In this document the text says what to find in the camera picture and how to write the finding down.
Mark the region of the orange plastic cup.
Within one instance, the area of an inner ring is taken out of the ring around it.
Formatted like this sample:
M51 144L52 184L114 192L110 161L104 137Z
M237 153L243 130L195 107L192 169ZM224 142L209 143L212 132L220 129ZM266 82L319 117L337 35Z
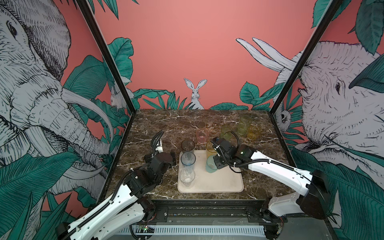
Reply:
M206 156L207 158L209 158L210 156L215 156L215 155L217 155L217 152L214 149L213 144L210 141L208 141L206 143Z

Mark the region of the teal frosted plastic cup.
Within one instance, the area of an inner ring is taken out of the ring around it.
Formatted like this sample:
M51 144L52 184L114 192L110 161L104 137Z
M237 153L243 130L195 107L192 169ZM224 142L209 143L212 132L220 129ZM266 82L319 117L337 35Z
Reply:
M207 158L206 171L208 173L214 173L217 171L217 167L216 167L215 162L214 162L214 155L211 155Z

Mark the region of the beige plastic tray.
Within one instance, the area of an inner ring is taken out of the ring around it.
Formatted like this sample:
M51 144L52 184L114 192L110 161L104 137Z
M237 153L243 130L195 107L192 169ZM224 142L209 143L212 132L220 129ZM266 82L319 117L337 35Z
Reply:
M195 150L196 162L192 168L195 177L186 186L182 180L184 165L179 162L178 190L181 193L240 193L244 190L243 177L234 173L228 167L214 172L208 172L207 153L205 150Z

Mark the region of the blue plastic cup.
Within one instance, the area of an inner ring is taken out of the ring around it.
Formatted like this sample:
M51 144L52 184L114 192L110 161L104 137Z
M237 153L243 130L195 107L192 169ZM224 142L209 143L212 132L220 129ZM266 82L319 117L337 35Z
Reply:
M196 162L196 156L193 152L185 152L181 155L181 164L184 168L193 168Z

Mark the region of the clear plastic cup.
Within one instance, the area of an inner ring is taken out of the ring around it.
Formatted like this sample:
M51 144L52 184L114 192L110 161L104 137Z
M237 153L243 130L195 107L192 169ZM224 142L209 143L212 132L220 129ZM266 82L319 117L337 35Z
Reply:
M196 177L195 171L192 167L182 168L179 174L179 179L186 187L190 187Z

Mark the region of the pink plastic cup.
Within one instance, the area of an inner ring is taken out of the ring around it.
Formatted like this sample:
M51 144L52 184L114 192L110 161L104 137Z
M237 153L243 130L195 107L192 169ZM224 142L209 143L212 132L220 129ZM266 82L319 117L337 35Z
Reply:
M207 129L197 129L196 138L199 144L205 144L209 138L209 132Z

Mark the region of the dark grey plastic cup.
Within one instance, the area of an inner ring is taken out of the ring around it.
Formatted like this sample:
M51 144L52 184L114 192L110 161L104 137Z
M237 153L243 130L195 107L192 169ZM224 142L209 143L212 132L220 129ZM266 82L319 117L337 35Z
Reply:
M181 143L182 152L191 152L193 153L195 150L195 142L191 139L185 139Z

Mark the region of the tall green plastic cup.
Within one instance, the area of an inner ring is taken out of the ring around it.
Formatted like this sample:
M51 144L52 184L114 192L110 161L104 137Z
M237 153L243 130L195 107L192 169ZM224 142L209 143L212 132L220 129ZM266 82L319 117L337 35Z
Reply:
M251 123L252 123L252 118L250 116L246 116L246 115L240 116L240 121L237 126L238 133L242 136L246 135Z

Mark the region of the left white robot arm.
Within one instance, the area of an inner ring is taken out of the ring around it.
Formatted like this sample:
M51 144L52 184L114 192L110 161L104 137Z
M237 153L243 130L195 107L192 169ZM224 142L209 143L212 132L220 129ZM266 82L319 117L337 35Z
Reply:
M163 182L174 165L171 153L163 151L161 137L151 141L152 153L146 163L128 171L113 194L84 217L56 228L59 240L107 240L126 226L155 216L155 205L146 195Z

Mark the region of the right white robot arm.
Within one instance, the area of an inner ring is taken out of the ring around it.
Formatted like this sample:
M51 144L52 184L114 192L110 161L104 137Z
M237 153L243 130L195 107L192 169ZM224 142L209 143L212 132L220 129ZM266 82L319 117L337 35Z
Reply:
M294 193L265 200L257 214L266 222L274 222L289 214L305 214L324 220L327 218L331 194L325 173L291 167L274 160L247 145L234 146L223 138L211 140L217 155L217 169L225 167L248 169L264 174L294 190Z

